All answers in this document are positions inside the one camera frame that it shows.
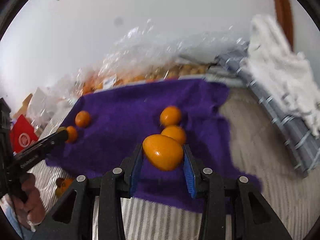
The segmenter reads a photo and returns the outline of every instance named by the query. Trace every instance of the red envelope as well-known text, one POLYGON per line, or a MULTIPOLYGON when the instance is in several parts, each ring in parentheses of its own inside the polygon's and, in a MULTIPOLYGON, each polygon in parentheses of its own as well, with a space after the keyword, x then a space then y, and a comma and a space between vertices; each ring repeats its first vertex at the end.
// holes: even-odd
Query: red envelope
POLYGON ((38 137, 34 133, 34 128, 27 119, 20 115, 10 132, 10 140, 13 151, 21 152, 29 145, 38 141, 38 137))

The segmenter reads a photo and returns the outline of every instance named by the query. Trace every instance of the metal screw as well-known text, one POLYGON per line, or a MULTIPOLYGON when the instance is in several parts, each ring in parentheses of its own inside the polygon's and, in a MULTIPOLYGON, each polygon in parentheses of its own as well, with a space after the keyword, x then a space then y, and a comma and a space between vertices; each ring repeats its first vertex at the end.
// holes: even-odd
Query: metal screw
POLYGON ((114 169, 112 170, 112 172, 113 172, 114 174, 120 174, 120 173, 122 172, 122 169, 121 169, 121 168, 114 168, 114 169))
POLYGON ((239 178, 239 181, 241 181, 242 183, 247 183, 249 180, 248 180, 247 177, 241 176, 241 177, 239 178))
POLYGON ((85 176, 84 175, 79 175, 78 177, 77 177, 77 181, 78 182, 82 182, 82 181, 84 181, 85 180, 85 176))
POLYGON ((203 169, 203 173, 205 174, 211 174, 212 173, 212 170, 210 168, 204 168, 203 169))

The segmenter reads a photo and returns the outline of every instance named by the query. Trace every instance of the human hand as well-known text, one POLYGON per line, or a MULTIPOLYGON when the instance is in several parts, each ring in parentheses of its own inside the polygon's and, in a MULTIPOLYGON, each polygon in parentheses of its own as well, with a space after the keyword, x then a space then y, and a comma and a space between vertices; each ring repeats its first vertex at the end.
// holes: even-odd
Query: human hand
POLYGON ((45 216, 44 206, 40 199, 40 193, 35 187, 36 178, 32 173, 28 173, 28 178, 21 184, 21 189, 26 192, 28 200, 23 203, 21 199, 12 196, 12 200, 6 195, 8 204, 12 207, 12 202, 15 206, 18 222, 25 228, 30 229, 31 222, 34 225, 40 224, 45 216))

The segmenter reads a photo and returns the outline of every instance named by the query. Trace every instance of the clear plastic wrap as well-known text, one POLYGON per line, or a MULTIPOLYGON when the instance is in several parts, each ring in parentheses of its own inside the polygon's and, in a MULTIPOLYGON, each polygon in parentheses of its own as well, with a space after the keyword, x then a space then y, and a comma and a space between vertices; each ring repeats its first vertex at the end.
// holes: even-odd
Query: clear plastic wrap
POLYGON ((77 74, 67 74, 49 88, 49 95, 57 100, 64 100, 70 105, 74 105, 82 95, 84 79, 81 71, 77 74))
POLYGON ((227 32, 205 32, 180 38, 156 33, 148 21, 145 28, 131 29, 114 44, 106 55, 94 85, 103 87, 104 81, 116 77, 114 85, 141 80, 175 78, 188 74, 203 74, 205 65, 230 49, 245 44, 242 38, 233 38, 232 27, 227 32), (181 58, 196 63, 182 64, 181 58))
POLYGON ((33 94, 26 117, 35 128, 35 133, 41 135, 53 115, 57 112, 57 105, 54 98, 48 95, 46 89, 37 88, 33 94))

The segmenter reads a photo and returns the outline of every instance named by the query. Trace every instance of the purple towel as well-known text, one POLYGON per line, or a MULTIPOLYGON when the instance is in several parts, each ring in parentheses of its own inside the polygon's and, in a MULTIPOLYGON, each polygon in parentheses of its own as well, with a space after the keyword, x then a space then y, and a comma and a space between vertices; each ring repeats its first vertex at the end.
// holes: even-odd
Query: purple towel
MULTIPOLYGON (((60 166, 74 176, 102 176, 120 165, 145 137, 159 134, 160 114, 167 106, 181 109, 181 126, 195 157, 223 177, 238 178, 229 151, 229 125, 218 113, 228 97, 228 88, 203 80, 175 80, 127 86, 81 97, 62 126, 75 125, 76 114, 86 110, 92 117, 89 127, 78 130, 73 144, 55 148, 48 155, 49 166, 60 166)), ((246 175, 258 187, 254 176, 246 175)), ((145 158, 135 197, 202 212, 202 201, 188 194, 182 166, 160 171, 145 158)))

